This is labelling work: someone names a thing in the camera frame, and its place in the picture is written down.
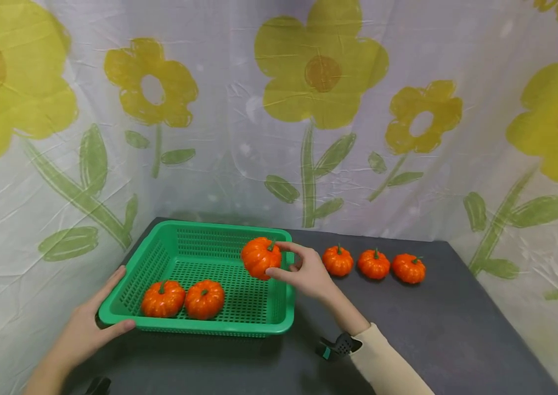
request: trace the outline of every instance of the sleeve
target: sleeve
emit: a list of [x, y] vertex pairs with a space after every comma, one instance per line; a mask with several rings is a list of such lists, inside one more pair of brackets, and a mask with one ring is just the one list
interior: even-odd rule
[[434, 395], [419, 374], [388, 344], [377, 325], [354, 336], [362, 342], [351, 361], [377, 395]]

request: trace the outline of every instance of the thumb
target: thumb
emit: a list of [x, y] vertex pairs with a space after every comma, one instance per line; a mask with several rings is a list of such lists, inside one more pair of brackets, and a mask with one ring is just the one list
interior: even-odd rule
[[292, 280], [294, 279], [294, 273], [288, 272], [287, 270], [279, 269], [278, 267], [269, 267], [266, 269], [266, 275], [269, 275], [271, 278], [279, 281], [283, 281], [284, 283], [291, 284]]
[[114, 324], [109, 328], [101, 330], [100, 344], [101, 346], [108, 344], [114, 338], [128, 333], [130, 330], [136, 328], [136, 323], [133, 320], [124, 320], [120, 323]]

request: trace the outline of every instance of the artificial pumpkin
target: artificial pumpkin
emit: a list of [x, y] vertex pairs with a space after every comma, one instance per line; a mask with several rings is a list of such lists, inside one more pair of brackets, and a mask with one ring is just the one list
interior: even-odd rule
[[395, 257], [392, 269], [400, 280], [408, 284], [420, 283], [426, 276], [426, 267], [421, 262], [421, 258], [407, 253]]
[[329, 274], [336, 275], [337, 277], [347, 275], [353, 269], [351, 254], [342, 248], [340, 244], [325, 250], [325, 253], [322, 255], [322, 263]]
[[185, 294], [179, 282], [163, 280], [147, 289], [140, 309], [147, 317], [173, 317], [182, 308]]
[[250, 240], [241, 250], [241, 260], [248, 273], [259, 280], [269, 280], [266, 270], [269, 267], [280, 267], [280, 249], [265, 237]]
[[224, 288], [212, 280], [202, 280], [189, 288], [184, 308], [196, 320], [212, 319], [224, 307]]
[[381, 280], [391, 269], [391, 262], [377, 249], [366, 250], [358, 258], [358, 269], [370, 279]]

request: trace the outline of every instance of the green stem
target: green stem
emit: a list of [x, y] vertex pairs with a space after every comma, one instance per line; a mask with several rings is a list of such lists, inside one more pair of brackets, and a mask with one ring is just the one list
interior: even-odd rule
[[527, 186], [536, 170], [537, 166], [532, 167], [532, 169], [525, 172], [525, 174], [521, 176], [515, 184], [513, 184], [503, 202], [500, 203], [500, 206], [498, 207], [487, 232], [480, 241], [480, 244], [470, 261], [470, 271], [474, 277], [483, 271], [483, 266], [487, 262], [487, 259], [490, 258], [496, 244], [498, 244], [498, 241], [500, 240], [500, 236], [503, 234], [505, 226], [507, 226], [507, 221], [509, 220], [512, 209], [516, 205], [518, 199], [520, 198], [520, 194], [525, 186]]
[[27, 138], [23, 138], [24, 150], [31, 159], [33, 166], [40, 173], [42, 178], [55, 192], [66, 199], [70, 204], [78, 208], [85, 215], [90, 217], [97, 224], [110, 234], [125, 250], [132, 244], [132, 236], [129, 235], [121, 221], [114, 214], [97, 200], [93, 195], [88, 194], [70, 177], [59, 170], [53, 162], [38, 151]]
[[369, 201], [374, 201], [375, 199], [377, 199], [377, 197], [382, 194], [382, 192], [386, 189], [386, 187], [388, 186], [388, 183], [391, 182], [391, 180], [397, 175], [399, 168], [401, 167], [401, 165], [404, 164], [404, 162], [406, 162], [406, 158], [408, 158], [408, 153], [402, 155], [401, 158], [399, 158], [399, 161], [396, 163], [395, 167], [393, 168], [393, 170], [391, 170], [391, 172], [388, 174], [388, 176], [386, 177], [386, 179], [384, 179], [384, 182], [382, 183], [382, 185], [379, 186], [379, 188], [377, 188], [376, 190], [373, 191], [373, 194], [370, 194], [369, 197], [367, 198]]
[[158, 178], [158, 173], [160, 172], [160, 157], [162, 151], [162, 125], [156, 125], [156, 144], [155, 144], [155, 158], [154, 166], [151, 167], [151, 177]]
[[303, 184], [303, 227], [313, 228], [316, 217], [316, 177], [313, 164], [313, 133], [311, 122], [305, 130], [303, 146], [301, 147], [301, 182]]

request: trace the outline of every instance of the basket rim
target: basket rim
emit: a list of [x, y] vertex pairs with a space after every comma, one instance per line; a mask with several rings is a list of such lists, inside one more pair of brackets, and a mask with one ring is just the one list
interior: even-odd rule
[[[153, 228], [149, 230], [149, 233], [142, 238], [140, 245], [134, 249], [132, 257], [126, 263], [127, 274], [129, 274], [134, 267], [138, 264], [138, 261], [150, 245], [153, 236], [163, 227], [168, 225], [180, 224], [186, 227], [191, 226], [192, 228], [202, 228], [202, 229], [237, 229], [237, 230], [253, 230], [254, 232], [259, 232], [260, 230], [267, 230], [272, 233], [280, 233], [285, 236], [286, 241], [292, 241], [292, 236], [290, 233], [283, 229], [276, 228], [259, 228], [255, 226], [244, 226], [244, 225], [230, 225], [230, 224], [211, 224], [211, 223], [193, 223], [188, 221], [177, 221], [174, 219], [167, 219], [154, 225]], [[293, 263], [293, 255], [287, 255], [286, 263]], [[286, 284], [286, 313], [285, 318], [280, 323], [276, 324], [258, 324], [258, 323], [228, 323], [227, 321], [211, 321], [211, 320], [189, 320], [189, 319], [176, 319], [176, 318], [155, 318], [155, 317], [143, 317], [135, 315], [120, 315], [114, 314], [111, 311], [113, 300], [116, 300], [125, 284], [129, 282], [129, 276], [125, 275], [120, 282], [113, 288], [110, 295], [105, 298], [104, 302], [99, 307], [99, 320], [105, 325], [114, 325], [120, 323], [123, 320], [136, 320], [140, 318], [140, 323], [137, 321], [137, 329], [161, 329], [164, 331], [171, 331], [175, 333], [176, 331], [195, 331], [195, 332], [205, 332], [205, 333], [232, 333], [232, 334], [242, 334], [245, 336], [246, 333], [249, 334], [267, 334], [267, 335], [278, 335], [287, 332], [294, 323], [294, 309], [295, 309], [295, 290], [290, 284]]]

